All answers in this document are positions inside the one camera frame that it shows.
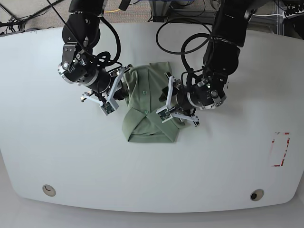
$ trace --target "wire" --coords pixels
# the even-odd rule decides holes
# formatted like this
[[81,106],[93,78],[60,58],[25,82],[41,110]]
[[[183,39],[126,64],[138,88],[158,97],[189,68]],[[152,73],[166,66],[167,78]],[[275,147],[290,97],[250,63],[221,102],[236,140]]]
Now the wire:
[[179,4],[178,2],[175,2],[175,3],[176,3],[178,6],[180,6],[180,7],[182,7],[182,8],[183,8],[183,7],[186,7],[186,6],[189,6],[189,5],[193,4],[193,3],[194,3],[194,1],[195,1],[195,0],[188,1],[186,5]]
[[200,14],[198,14],[198,15],[195,15],[195,16],[187,16],[187,15],[183,15],[183,14],[180,14],[180,13],[178,13],[177,12],[177,10],[174,10],[174,9],[172,9],[172,11],[174,12],[174,13],[176,13],[176,14],[178,14],[178,15],[181,15],[181,16],[183,16],[183,17],[187,17],[187,18],[195,18],[195,17],[199,17],[200,15],[202,15],[205,11],[206,11],[206,3],[205,3],[205,0],[203,0],[203,2],[204,2],[204,10],[200,13]]
[[105,11],[104,13],[115,13],[115,12],[118,12],[120,11],[120,9],[116,9],[116,10],[112,10],[112,11]]
[[[55,13],[58,15],[58,17],[61,19],[61,21],[64,23],[64,25],[66,26],[66,28],[70,31],[71,35],[73,36],[73,38],[76,40],[76,42],[78,43],[78,45],[82,48],[82,50],[89,55],[89,57],[93,57],[93,59],[90,59],[93,63],[96,63],[99,61],[99,59],[103,59],[106,60],[107,58],[104,58],[104,54],[107,54],[105,52],[99,53],[97,56],[89,53],[86,48],[83,46],[83,44],[81,44],[81,42],[76,38],[75,34],[73,33],[72,29],[66,24],[65,20],[63,20],[63,18],[60,16],[60,14],[58,13],[58,11],[55,9],[55,7],[49,2],[49,0],[47,0],[47,2],[49,3],[49,5],[51,6],[51,8],[55,11]],[[112,27],[112,25],[104,18],[101,17],[100,20],[113,32],[115,39],[116,39],[116,44],[117,44],[117,52],[116,52],[116,56],[113,60],[110,60],[109,58],[107,59],[107,63],[105,64],[105,67],[111,66],[115,63],[118,63],[120,65],[122,65],[121,63],[119,63],[117,60],[120,56],[121,53],[121,43],[118,37],[117,32],[115,31],[115,29]]]
[[216,1],[216,0],[210,0],[210,5],[213,9],[217,10],[217,8],[213,5],[213,2]]
[[181,84],[184,85],[183,77],[184,77],[185,74],[189,74],[189,73],[190,73],[190,74],[192,74],[192,73],[193,73],[193,74],[194,74],[194,73],[198,73],[198,72],[200,72],[200,71],[203,71],[204,69],[205,69],[205,67],[203,67],[202,69],[199,69],[199,70],[185,71],[185,72],[183,72],[183,73],[181,74],[181,76],[180,76],[180,78],[181,78]]
[[[136,1],[136,2],[131,3],[131,4],[129,4],[129,5],[135,5],[135,4],[138,3],[138,2],[140,2],[140,1]],[[104,13],[115,13],[115,12],[118,12],[118,11],[120,11],[120,9],[116,9],[116,10],[112,10],[112,11],[105,11]]]
[[257,16],[257,17],[271,17],[271,16],[283,16],[282,14],[278,14],[278,13],[275,13],[275,14],[267,14],[267,15],[258,15],[258,14],[253,14],[253,16]]
[[[200,37],[208,38],[208,36],[209,36],[209,34],[207,34],[207,33],[197,33],[197,34],[195,34],[195,35],[189,37],[189,38],[183,43],[183,45],[182,45],[182,47],[181,47],[181,51],[185,51],[185,50],[186,50],[186,46],[187,46],[192,40],[194,40],[194,39],[196,39],[196,38],[200,38]],[[183,65],[184,65],[185,69],[186,69],[187,71],[189,71],[189,70],[190,70],[190,66],[189,66],[189,64],[187,63],[187,60],[186,60],[185,55],[181,55],[181,61],[182,61]]]
[[27,23],[29,20],[34,19],[34,18],[37,18],[37,17],[42,16],[42,15],[45,15],[50,9],[51,9],[51,8],[47,9],[47,10],[46,10],[44,13],[42,13],[42,14],[36,15],[36,16],[34,16],[34,17],[30,16],[29,18],[25,19],[24,22],[23,22],[23,24],[22,24],[23,27],[25,27],[26,23]]
[[[225,0],[220,0],[220,2],[221,2],[221,7],[219,8],[218,21],[221,21],[221,19],[222,19],[222,17],[223,17],[223,8],[224,8],[223,5],[224,5]],[[207,38],[201,45],[199,45],[198,47],[196,47],[196,48],[194,48],[194,49],[192,49],[192,50],[190,50],[190,51],[185,51],[185,52],[173,52],[173,51],[169,51],[169,50],[167,50],[167,49],[164,49],[164,48],[160,45],[160,43],[159,43],[159,41],[158,41],[158,35],[159,35],[160,30],[161,30],[164,26],[166,26],[166,25],[169,24],[170,22],[177,21],[177,20],[179,20],[179,19],[172,19],[172,20],[167,21],[167,22],[164,23],[163,25],[161,25],[160,28],[157,30],[157,32],[156,32],[156,37],[155,37],[157,46],[158,46],[161,50],[163,50],[164,52],[167,52],[167,53],[172,54],[172,55],[185,55],[185,54],[189,54],[189,53],[192,53],[192,52],[195,52],[195,51],[199,50],[200,48],[202,48],[204,45],[206,45],[206,44],[209,42],[209,40],[214,36],[215,31],[217,30],[217,28],[218,28],[218,26],[219,26],[219,23],[216,23],[215,26],[214,26],[214,28],[213,28],[213,30],[212,30],[212,32],[211,32],[211,34],[210,34],[210,35],[208,36],[208,38]]]
[[138,2],[140,2],[140,0],[139,0],[139,1],[136,1],[136,2],[134,2],[134,3],[130,3],[129,5],[135,5],[135,4],[137,4]]
[[285,9],[283,9],[281,6],[280,6],[280,4],[278,4],[277,2],[276,2],[276,0],[274,0],[274,3],[281,9],[281,10],[284,10],[285,11]]
[[113,69],[107,71],[107,73],[111,73],[112,71],[118,70],[118,69],[121,68],[122,66],[123,66],[123,65],[118,66],[118,67],[115,67],[115,68],[113,68]]
[[22,18],[17,18],[16,20],[19,20],[19,19],[23,19],[23,18],[27,18],[27,17],[30,17],[31,15],[27,15],[27,16],[24,16]]
[[151,13],[151,17],[148,19],[148,21],[147,21],[147,22],[152,21],[152,17],[153,17],[153,15],[152,15],[152,10],[150,11],[150,13]]
[[[55,2],[52,3],[52,6],[55,6],[55,5],[57,5],[58,3],[61,3],[61,2],[63,2],[63,1],[64,1],[64,0],[56,0]],[[33,18],[39,17],[39,16],[41,16],[41,15],[44,15],[44,14],[45,14],[46,12],[48,12],[50,9],[51,9],[51,6],[48,5],[48,6],[44,7],[44,8],[42,8],[42,9],[38,10],[36,13],[33,13],[32,15],[29,15],[28,18],[25,19],[25,21],[27,22],[28,20],[31,20],[31,19],[33,19]]]

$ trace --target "table surface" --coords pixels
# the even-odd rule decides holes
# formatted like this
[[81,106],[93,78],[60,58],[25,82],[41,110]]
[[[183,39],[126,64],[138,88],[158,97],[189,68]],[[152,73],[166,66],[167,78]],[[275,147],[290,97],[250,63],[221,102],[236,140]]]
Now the table surface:
[[[159,26],[114,24],[120,61],[170,61],[178,78],[181,58],[156,46]],[[103,25],[101,31],[95,53],[114,55],[113,35]],[[205,29],[171,24],[160,42],[179,51],[197,32]],[[21,197],[93,209],[200,212],[281,204],[294,196],[304,170],[302,40],[248,31],[225,103],[199,112],[200,127],[183,129],[172,144],[127,142],[123,101],[108,117],[94,103],[81,103],[87,89],[57,74],[62,47],[59,28],[0,38],[0,149]],[[194,69],[204,53],[202,48],[187,55]],[[288,138],[284,165],[273,167]],[[55,197],[43,193],[44,184],[56,189]],[[265,195],[253,202],[257,189]]]

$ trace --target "floor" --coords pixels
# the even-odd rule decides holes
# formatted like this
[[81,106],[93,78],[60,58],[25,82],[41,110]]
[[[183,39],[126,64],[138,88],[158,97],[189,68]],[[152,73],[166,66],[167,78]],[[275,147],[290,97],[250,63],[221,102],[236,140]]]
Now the floor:
[[[47,1],[45,0],[1,0],[2,5],[9,9],[16,17],[21,18],[27,15],[31,15],[39,9],[47,6]],[[65,0],[62,3],[56,5],[56,9],[60,15],[67,20],[69,16],[68,8],[71,0]],[[118,9],[121,0],[108,0],[106,11],[112,11]],[[193,11],[203,11],[206,7],[206,10],[214,10],[211,7],[210,0],[195,0],[193,4],[187,8]],[[274,4],[270,1],[268,4],[259,9],[260,14],[269,14],[274,10]],[[142,0],[137,4],[129,6],[127,11],[118,11],[106,13],[105,18],[111,22],[146,22],[151,16],[150,5],[147,0]],[[8,14],[0,9],[0,21],[7,22],[9,20]],[[44,15],[39,16],[30,20],[25,29],[29,28],[38,28],[38,29],[47,29],[49,27],[62,27],[63,23],[60,21],[58,16],[51,9],[46,12]]]

